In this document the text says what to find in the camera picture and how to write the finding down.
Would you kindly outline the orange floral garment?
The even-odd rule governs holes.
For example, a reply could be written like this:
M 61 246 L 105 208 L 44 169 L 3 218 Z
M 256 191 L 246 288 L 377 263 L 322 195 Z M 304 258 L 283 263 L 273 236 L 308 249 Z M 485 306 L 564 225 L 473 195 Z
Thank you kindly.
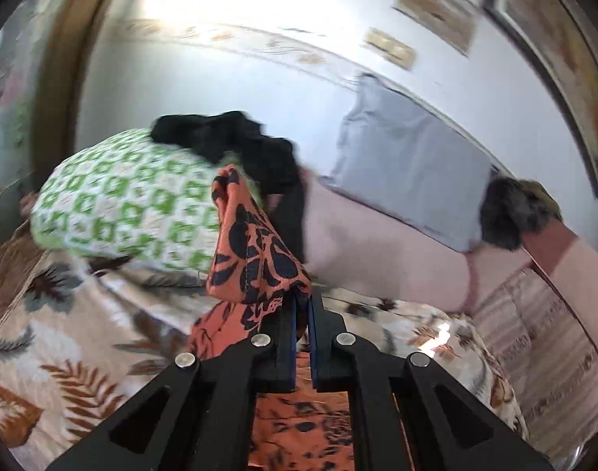
M 219 302 L 197 319 L 188 340 L 189 350 L 202 360 L 258 333 L 281 308 L 284 294 L 305 297 L 312 288 L 235 166 L 222 168 L 212 181 L 212 202 L 219 236 L 206 290 Z M 292 392 L 257 398 L 249 469 L 353 469 L 348 396 L 313 388 L 308 353 L 299 352 L 294 364 Z

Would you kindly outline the black clothing pile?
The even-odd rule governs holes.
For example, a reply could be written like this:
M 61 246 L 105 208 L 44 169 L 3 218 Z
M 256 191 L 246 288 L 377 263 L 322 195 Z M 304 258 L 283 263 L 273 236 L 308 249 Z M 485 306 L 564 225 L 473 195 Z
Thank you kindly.
M 305 189 L 291 141 L 265 135 L 260 123 L 237 111 L 161 116 L 153 124 L 151 138 L 186 148 L 213 165 L 229 154 L 236 156 L 260 191 L 275 231 L 288 250 L 304 260 Z

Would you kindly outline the leaf pattern fleece blanket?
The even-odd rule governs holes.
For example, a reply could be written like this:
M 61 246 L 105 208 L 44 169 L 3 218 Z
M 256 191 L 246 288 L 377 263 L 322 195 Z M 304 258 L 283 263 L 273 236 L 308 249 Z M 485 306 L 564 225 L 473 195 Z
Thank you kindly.
M 18 464 L 42 470 L 79 442 L 185 350 L 191 327 L 216 310 L 195 276 L 96 264 L 54 252 L 31 270 L 0 274 L 0 437 Z M 382 352 L 433 357 L 520 436 L 528 429 L 499 363 L 469 318 L 400 300 L 324 287 L 323 305 Z M 298 343 L 297 388 L 256 404 L 255 470 L 349 470 L 347 397 L 311 384 L 307 339 Z

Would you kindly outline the striped bed sheet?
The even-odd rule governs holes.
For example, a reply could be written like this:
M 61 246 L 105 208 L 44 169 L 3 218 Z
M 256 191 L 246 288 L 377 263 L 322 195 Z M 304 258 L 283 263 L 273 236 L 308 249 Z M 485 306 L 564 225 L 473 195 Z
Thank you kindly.
M 490 408 L 554 469 L 574 468 L 598 432 L 598 353 L 566 303 L 532 269 L 472 317 L 490 363 Z

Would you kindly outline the pink bolster cushion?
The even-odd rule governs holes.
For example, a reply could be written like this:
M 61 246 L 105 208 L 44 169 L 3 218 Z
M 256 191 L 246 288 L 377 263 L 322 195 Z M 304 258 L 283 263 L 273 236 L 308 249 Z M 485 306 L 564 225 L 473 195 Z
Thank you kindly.
M 409 225 L 333 192 L 303 172 L 305 265 L 320 282 L 384 300 L 471 314 L 531 265 L 523 250 L 459 253 Z

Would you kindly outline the pink headboard cushion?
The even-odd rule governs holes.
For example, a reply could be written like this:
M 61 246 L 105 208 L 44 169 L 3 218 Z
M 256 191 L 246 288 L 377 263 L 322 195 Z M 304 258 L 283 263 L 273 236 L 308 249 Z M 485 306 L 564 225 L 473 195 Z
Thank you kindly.
M 523 247 L 598 351 L 598 253 L 556 219 L 541 232 L 523 235 Z

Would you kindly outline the dark furry garment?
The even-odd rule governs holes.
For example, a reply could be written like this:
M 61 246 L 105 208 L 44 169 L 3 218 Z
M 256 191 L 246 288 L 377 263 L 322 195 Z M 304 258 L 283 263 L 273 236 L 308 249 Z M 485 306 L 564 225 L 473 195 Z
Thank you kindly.
M 561 209 L 541 183 L 495 177 L 480 208 L 481 238 L 515 251 L 523 244 L 523 234 L 543 231 L 552 219 L 563 221 Z

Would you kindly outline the green white patterned pillow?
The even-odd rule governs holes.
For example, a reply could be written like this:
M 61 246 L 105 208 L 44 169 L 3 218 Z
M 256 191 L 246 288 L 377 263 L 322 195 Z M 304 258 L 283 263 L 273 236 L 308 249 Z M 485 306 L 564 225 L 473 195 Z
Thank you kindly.
M 43 249 L 130 257 L 159 271 L 208 271 L 219 234 L 218 167 L 131 129 L 59 164 L 31 210 Z

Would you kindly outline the grey pillow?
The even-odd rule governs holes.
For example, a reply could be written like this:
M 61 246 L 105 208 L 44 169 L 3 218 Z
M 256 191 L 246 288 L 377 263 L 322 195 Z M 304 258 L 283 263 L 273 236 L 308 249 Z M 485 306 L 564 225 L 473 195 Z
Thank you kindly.
M 373 75 L 358 80 L 342 120 L 329 185 L 442 245 L 481 240 L 479 211 L 492 161 L 444 120 Z

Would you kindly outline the large framed picture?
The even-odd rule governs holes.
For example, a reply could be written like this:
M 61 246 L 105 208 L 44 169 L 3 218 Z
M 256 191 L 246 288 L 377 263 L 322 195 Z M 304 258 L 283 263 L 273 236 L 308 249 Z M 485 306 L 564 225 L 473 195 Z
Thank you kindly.
M 598 31 L 576 0 L 485 0 L 562 111 L 598 197 Z

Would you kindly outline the beige wall switch plate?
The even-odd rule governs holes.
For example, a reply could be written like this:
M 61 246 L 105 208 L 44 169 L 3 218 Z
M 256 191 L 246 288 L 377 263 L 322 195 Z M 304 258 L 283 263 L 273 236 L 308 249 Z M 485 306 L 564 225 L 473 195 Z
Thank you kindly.
M 412 47 L 380 30 L 369 29 L 365 45 L 402 69 L 411 70 L 416 62 L 417 53 Z

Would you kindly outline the small framed wall picture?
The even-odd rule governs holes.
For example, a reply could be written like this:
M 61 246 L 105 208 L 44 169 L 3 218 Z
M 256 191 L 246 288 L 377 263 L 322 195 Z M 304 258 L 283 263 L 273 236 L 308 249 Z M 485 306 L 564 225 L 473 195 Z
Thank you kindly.
M 469 0 L 395 0 L 393 8 L 460 54 L 469 54 L 478 21 L 478 8 Z

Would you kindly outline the wooden door frame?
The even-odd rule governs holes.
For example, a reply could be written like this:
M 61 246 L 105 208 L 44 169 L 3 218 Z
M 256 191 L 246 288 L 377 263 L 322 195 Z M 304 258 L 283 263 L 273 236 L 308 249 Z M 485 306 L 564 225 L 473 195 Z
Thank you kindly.
M 38 70 L 31 112 L 31 181 L 39 188 L 74 149 L 82 86 L 112 0 L 62 0 Z

